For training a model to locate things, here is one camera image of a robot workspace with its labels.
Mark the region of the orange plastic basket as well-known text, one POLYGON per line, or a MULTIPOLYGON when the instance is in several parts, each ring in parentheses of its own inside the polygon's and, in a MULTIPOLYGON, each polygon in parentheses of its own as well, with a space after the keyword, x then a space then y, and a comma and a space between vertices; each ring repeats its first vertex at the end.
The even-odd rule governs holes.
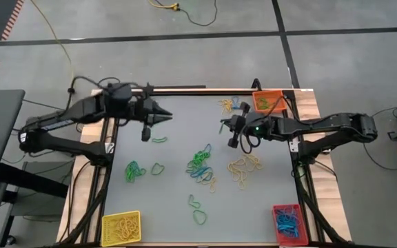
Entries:
POLYGON ((287 109, 287 104, 285 102, 285 98, 282 90, 256 91, 252 93, 252 98, 254 102, 254 110, 261 114, 267 114, 270 110, 258 111, 256 109, 256 102, 258 98, 265 98, 269 102, 274 102, 274 106, 271 108, 272 113, 279 113, 287 109))

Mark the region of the red plastic basket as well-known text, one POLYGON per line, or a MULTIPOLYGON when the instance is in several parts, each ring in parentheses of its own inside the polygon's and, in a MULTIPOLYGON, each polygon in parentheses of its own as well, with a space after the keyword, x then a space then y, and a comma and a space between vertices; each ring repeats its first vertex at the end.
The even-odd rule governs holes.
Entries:
POLYGON ((274 205, 272 207, 272 215, 276 229, 276 238, 280 246, 292 247, 292 246, 305 246, 308 244, 309 239, 307 236, 305 221, 299 204, 274 205), (295 209, 297 211, 297 215, 300 220, 300 225, 298 226, 298 232, 299 232, 298 238, 288 238, 278 232, 277 224, 276 224, 276 214, 275 214, 276 209, 295 209))

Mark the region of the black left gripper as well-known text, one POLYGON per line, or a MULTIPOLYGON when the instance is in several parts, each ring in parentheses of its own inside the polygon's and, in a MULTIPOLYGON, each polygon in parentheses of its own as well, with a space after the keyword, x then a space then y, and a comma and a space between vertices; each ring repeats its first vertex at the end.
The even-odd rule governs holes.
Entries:
POLYGON ((134 120, 143 124, 141 140, 148 141, 150 139, 149 126, 172 120, 170 115, 171 112, 163 109, 154 99, 137 99, 134 103, 134 120), (149 112, 165 116, 149 116, 149 112))

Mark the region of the yellow plastic basket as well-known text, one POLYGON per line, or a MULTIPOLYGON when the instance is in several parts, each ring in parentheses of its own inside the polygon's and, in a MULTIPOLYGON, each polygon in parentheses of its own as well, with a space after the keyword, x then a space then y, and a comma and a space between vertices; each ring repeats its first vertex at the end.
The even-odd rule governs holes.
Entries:
POLYGON ((141 213, 138 210, 123 212, 119 214, 111 214, 102 217, 101 223, 101 246, 102 247, 113 247, 118 245, 126 245, 129 243, 140 242, 142 239, 141 233, 141 213), (121 242, 116 239, 113 231, 116 229, 117 223, 122 218, 137 217, 139 219, 140 234, 138 239, 133 239, 125 242, 121 242))

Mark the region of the black floor tape line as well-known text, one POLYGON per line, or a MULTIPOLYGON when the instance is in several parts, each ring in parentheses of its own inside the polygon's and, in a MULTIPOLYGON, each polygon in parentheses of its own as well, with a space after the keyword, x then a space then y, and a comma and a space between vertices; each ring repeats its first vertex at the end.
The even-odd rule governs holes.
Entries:
POLYGON ((141 35, 129 37, 93 37, 72 38, 52 40, 25 40, 25 41, 0 41, 0 46, 23 46, 23 45, 54 45, 82 44, 82 43, 115 43, 134 41, 164 41, 164 40, 186 40, 186 39, 223 39, 223 38, 250 38, 250 37, 280 37, 280 36, 311 36, 331 34, 371 34, 371 33, 394 33, 395 28, 356 28, 356 29, 332 29, 332 30, 288 30, 288 31, 258 31, 258 32, 215 32, 215 33, 191 33, 191 34, 160 34, 141 35))
POLYGON ((292 52, 289 46, 289 42, 287 39, 286 31, 285 31, 285 26, 284 26, 284 21, 283 21, 283 16, 281 14, 281 9, 278 4, 278 0, 272 0, 272 5, 274 8, 274 14, 276 17, 276 22, 278 26, 278 33, 279 37, 281 39, 284 55, 285 55, 285 60, 287 64, 287 69, 289 72, 289 77, 292 83, 293 88, 300 88, 300 83, 298 81, 298 76, 296 73, 296 68, 294 65, 294 60, 292 57, 292 52))

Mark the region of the black metal rod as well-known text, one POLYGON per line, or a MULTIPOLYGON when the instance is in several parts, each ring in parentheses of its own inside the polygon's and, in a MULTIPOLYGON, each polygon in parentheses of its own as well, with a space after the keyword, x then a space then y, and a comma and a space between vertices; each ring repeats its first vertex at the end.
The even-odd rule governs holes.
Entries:
POLYGON ((152 90, 154 92, 187 92, 187 91, 195 91, 199 89, 205 89, 205 85, 165 85, 165 86, 156 86, 147 83, 144 86, 145 89, 152 90))

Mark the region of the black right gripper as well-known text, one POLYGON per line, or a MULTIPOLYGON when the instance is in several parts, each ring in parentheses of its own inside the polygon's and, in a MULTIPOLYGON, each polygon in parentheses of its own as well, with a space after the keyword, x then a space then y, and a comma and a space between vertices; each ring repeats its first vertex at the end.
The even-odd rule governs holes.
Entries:
POLYGON ((234 114, 231 118, 221 119, 222 125, 218 131, 219 134, 231 134, 228 146, 237 148, 241 144, 243 148, 242 138, 246 139, 249 148, 258 147, 261 139, 267 136, 270 129, 267 124, 267 115, 256 113, 250 110, 251 106, 242 102, 240 104, 241 115, 234 114))

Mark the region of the black equipment stand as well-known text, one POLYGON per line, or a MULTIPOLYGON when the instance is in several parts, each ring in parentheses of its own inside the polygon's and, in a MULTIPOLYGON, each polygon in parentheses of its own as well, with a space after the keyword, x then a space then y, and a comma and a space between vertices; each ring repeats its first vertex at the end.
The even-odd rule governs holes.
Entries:
POLYGON ((7 185, 31 189, 38 193, 60 198, 65 198, 68 190, 68 186, 63 183, 0 163, 0 204, 4 200, 7 185))

